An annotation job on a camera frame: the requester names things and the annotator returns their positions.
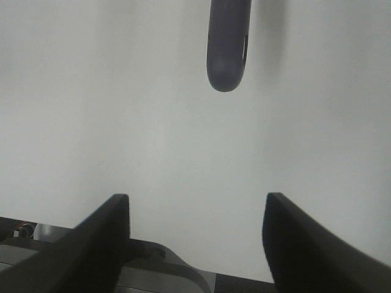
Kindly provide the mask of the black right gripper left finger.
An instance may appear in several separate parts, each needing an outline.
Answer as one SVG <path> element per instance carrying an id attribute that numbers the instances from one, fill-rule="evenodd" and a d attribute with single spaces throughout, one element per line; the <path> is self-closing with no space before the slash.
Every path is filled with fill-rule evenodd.
<path id="1" fill-rule="evenodd" d="M 130 238 L 116 194 L 57 242 L 1 272 L 1 292 L 114 292 Z"/>

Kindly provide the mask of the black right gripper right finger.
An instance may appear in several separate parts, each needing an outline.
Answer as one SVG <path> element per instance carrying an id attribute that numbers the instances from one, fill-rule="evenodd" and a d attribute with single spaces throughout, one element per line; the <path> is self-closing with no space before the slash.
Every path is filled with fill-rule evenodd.
<path id="1" fill-rule="evenodd" d="M 390 292 L 390 267 L 325 229 L 282 193 L 266 197 L 262 244 L 278 292 Z"/>

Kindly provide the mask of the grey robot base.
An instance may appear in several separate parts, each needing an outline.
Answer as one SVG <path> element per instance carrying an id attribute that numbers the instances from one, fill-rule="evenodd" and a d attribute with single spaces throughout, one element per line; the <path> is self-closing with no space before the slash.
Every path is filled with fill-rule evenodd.
<path id="1" fill-rule="evenodd" d="M 1 218 L 1 270 L 58 241 L 68 228 Z M 171 249 L 130 239 L 116 292 L 276 292 L 273 283 L 191 267 Z"/>

